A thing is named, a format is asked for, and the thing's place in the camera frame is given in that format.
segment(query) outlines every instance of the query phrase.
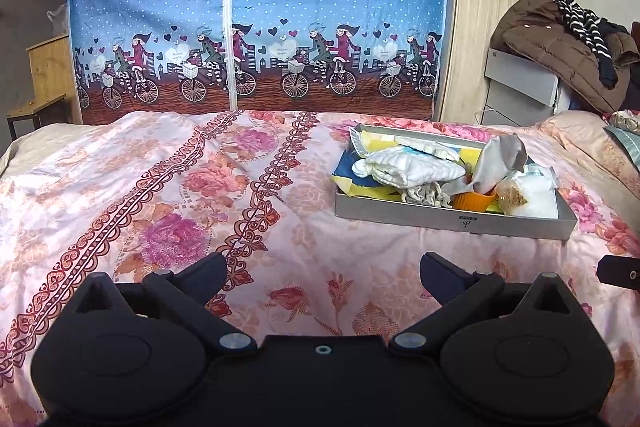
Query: wooden wardrobe door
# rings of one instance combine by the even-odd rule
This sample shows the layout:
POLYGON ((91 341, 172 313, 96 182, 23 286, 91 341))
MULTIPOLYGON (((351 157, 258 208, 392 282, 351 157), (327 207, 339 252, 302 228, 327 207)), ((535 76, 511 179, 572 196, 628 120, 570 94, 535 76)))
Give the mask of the wooden wardrobe door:
POLYGON ((445 72, 440 120, 478 123, 482 120, 489 82, 484 77, 486 53, 494 29, 518 0, 453 0, 453 29, 445 72))

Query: metal screw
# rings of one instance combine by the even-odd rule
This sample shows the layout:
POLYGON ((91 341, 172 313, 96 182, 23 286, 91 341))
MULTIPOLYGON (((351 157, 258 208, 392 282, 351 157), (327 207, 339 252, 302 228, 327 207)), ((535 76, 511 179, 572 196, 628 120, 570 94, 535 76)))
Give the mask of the metal screw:
POLYGON ((218 342, 226 349, 244 349, 251 344, 251 337, 244 333, 227 333, 222 335, 218 342))
POLYGON ((400 333, 396 335, 394 340, 400 347, 406 349, 415 349, 416 347, 422 347, 427 343, 427 338, 420 333, 414 333, 413 331, 407 331, 406 333, 400 333))

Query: small orange cup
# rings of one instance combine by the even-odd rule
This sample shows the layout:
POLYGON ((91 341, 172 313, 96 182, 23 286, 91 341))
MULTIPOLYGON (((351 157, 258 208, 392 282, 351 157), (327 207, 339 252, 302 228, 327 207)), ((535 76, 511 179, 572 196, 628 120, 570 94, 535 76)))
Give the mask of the small orange cup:
POLYGON ((485 212, 495 200, 495 189, 489 194, 476 192, 463 192, 453 196, 453 208, 456 210, 468 210, 469 212, 485 212))

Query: wardrobe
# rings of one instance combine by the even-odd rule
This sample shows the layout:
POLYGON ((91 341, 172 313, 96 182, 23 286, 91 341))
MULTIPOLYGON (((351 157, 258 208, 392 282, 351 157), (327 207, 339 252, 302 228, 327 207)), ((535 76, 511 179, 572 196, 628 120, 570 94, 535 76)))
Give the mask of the wardrobe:
POLYGON ((448 0, 446 43, 436 119, 480 123, 489 81, 484 76, 489 40, 518 0, 448 0))

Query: bed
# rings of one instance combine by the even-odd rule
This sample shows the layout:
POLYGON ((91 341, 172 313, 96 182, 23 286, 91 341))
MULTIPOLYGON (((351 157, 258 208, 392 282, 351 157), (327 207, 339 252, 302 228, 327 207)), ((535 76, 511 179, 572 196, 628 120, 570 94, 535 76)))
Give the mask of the bed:
POLYGON ((603 417, 612 427, 640 425, 640 299, 595 276, 606 254, 640 255, 640 178, 603 126, 577 111, 531 128, 236 111, 134 112, 106 126, 39 130, 14 145, 0 168, 0 425, 30 427, 44 418, 30 360, 88 273, 139 281, 214 250, 226 255, 229 274, 207 307, 258 341, 269 333, 389 339, 438 307, 418 279, 429 250, 509 281, 556 271, 616 362, 603 417), (329 174, 358 122, 481 141, 516 132, 536 162, 556 170, 578 217, 571 239, 335 217, 329 174), (52 136, 60 142, 33 152, 52 136))

